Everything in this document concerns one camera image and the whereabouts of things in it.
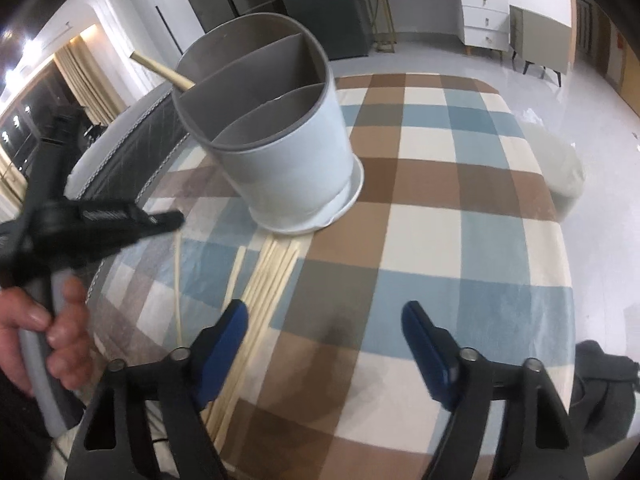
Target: white cylindrical container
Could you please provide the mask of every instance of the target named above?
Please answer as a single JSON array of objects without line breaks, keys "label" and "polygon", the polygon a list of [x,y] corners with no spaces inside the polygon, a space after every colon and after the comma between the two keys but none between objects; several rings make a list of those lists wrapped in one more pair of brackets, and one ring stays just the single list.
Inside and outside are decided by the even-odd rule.
[{"label": "white cylindrical container", "polygon": [[[232,43],[240,39],[233,59]],[[223,66],[216,50],[226,58]],[[202,56],[212,59],[198,63]],[[182,122],[220,163],[258,224],[309,232],[355,202],[362,165],[351,150],[328,59],[299,23],[279,14],[237,18],[200,38],[177,71],[196,82],[187,92],[173,90]]]}]

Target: ceiling light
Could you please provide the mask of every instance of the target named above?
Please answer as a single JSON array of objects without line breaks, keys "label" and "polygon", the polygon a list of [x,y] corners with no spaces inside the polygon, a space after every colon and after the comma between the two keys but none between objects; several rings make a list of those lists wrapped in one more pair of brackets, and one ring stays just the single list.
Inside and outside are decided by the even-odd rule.
[{"label": "ceiling light", "polygon": [[15,70],[7,70],[4,76],[4,81],[11,93],[21,90],[24,85],[24,78]]},{"label": "ceiling light", "polygon": [[22,60],[27,65],[35,65],[42,55],[42,44],[37,40],[29,40],[24,44]]}]

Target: finger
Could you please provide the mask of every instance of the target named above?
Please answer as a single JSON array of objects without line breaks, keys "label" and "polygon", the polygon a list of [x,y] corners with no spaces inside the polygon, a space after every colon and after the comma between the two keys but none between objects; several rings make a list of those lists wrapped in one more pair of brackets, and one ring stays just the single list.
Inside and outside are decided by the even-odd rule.
[{"label": "finger", "polygon": [[94,372],[94,362],[89,358],[87,362],[60,379],[67,390],[77,390],[87,384]]},{"label": "finger", "polygon": [[18,333],[13,328],[0,329],[0,368],[7,379],[28,396],[33,396],[31,381],[20,353]]},{"label": "finger", "polygon": [[62,286],[62,297],[67,303],[86,303],[86,289],[77,276],[69,276]]},{"label": "finger", "polygon": [[53,349],[64,348],[86,334],[89,310],[84,303],[70,303],[47,330],[47,341]]},{"label": "finger", "polygon": [[77,339],[72,345],[56,350],[47,358],[47,369],[56,378],[61,379],[65,374],[74,371],[84,364],[89,356],[91,340],[88,335]]},{"label": "finger", "polygon": [[51,323],[51,314],[16,286],[0,291],[0,305],[0,328],[42,332]]}]

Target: plaid tablecloth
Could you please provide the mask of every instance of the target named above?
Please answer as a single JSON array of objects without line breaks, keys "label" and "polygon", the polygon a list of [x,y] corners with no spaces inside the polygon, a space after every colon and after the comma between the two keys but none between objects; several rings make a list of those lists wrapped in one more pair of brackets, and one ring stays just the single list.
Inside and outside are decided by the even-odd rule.
[{"label": "plaid tablecloth", "polygon": [[[538,357],[566,404],[575,341],[564,241],[536,159],[495,89],[426,74],[352,76],[337,88],[364,188],[343,218],[300,237],[222,457],[259,479],[415,480],[448,415],[404,342],[402,306],[419,300],[461,346],[491,360]],[[220,314],[237,247],[250,249],[239,296],[266,233],[193,141],[145,207],[187,217],[180,279],[190,343]],[[104,270],[92,308],[108,357],[142,362],[176,346],[172,254],[170,236],[146,240]]]}]

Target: tiled floor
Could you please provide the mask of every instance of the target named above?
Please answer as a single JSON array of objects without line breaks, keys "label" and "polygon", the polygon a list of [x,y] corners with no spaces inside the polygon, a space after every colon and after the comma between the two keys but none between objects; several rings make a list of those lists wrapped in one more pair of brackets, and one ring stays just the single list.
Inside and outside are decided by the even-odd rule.
[{"label": "tiled floor", "polygon": [[494,86],[519,118],[542,119],[575,148],[586,168],[584,195],[562,224],[575,297],[577,340],[595,339],[606,352],[640,360],[640,119],[586,62],[578,60],[558,88],[551,70],[511,56],[434,37],[400,43],[396,54],[332,63],[336,76],[435,72],[480,79]]}]

